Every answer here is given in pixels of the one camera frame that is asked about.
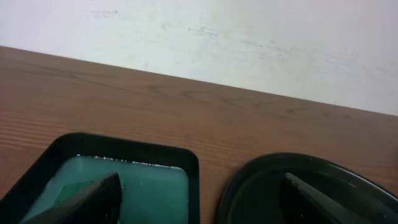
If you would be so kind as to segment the green yellow sponge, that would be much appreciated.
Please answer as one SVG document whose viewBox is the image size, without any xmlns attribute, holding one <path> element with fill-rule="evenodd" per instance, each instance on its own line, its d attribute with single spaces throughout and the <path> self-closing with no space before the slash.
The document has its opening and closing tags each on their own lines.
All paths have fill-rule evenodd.
<svg viewBox="0 0 398 224">
<path fill-rule="evenodd" d="M 117 174 L 69 184 L 62 187 L 54 201 L 52 223 L 120 224 L 121 202 L 122 187 Z"/>
</svg>

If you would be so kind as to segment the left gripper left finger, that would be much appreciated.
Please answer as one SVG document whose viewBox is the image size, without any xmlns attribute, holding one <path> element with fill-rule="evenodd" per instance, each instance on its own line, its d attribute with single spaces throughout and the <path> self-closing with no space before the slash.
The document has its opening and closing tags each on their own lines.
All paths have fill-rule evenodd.
<svg viewBox="0 0 398 224">
<path fill-rule="evenodd" d="M 69 184 L 53 177 L 21 223 L 118 223 L 122 200 L 122 183 L 116 172 Z"/>
</svg>

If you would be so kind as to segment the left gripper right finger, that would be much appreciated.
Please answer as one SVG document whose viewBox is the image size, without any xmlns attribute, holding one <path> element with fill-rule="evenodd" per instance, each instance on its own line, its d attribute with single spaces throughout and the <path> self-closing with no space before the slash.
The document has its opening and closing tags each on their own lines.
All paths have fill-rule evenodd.
<svg viewBox="0 0 398 224">
<path fill-rule="evenodd" d="M 378 200 L 356 176 L 328 176 L 315 185 L 293 173 L 283 175 L 280 202 L 290 223 L 377 223 Z"/>
</svg>

